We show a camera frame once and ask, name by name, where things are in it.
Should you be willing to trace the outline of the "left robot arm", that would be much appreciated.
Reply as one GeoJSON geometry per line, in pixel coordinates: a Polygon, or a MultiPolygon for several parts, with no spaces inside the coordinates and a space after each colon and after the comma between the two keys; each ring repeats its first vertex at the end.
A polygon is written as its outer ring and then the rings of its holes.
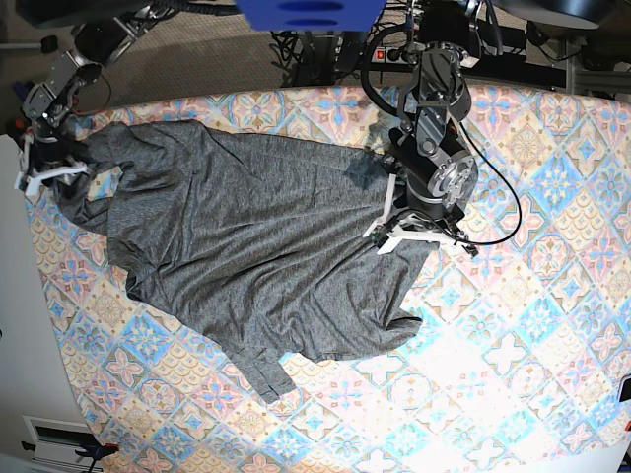
{"type": "Polygon", "coordinates": [[[457,225],[464,217],[464,195],[476,161],[484,156],[462,124],[472,106],[462,71],[483,53],[481,9],[494,32],[496,51],[503,53],[500,25],[489,1],[409,1],[404,23],[381,30],[366,48],[368,62],[387,36],[405,34],[400,57],[411,68],[410,81],[391,105],[371,84],[368,63],[361,66],[366,95],[399,120],[388,132],[384,211],[364,233],[380,254],[393,252],[405,240],[452,243],[470,256],[482,245],[457,225]]]}

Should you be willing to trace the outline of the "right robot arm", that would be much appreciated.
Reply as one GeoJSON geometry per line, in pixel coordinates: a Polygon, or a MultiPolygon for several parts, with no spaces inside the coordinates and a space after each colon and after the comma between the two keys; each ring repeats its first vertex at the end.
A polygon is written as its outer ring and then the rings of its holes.
{"type": "Polygon", "coordinates": [[[64,131],[80,90],[173,10],[150,1],[18,1],[16,11],[37,28],[74,29],[70,49],[24,97],[26,123],[15,126],[14,139],[22,147],[15,188],[34,197],[55,178],[70,185],[88,171],[80,146],[64,131]]]}

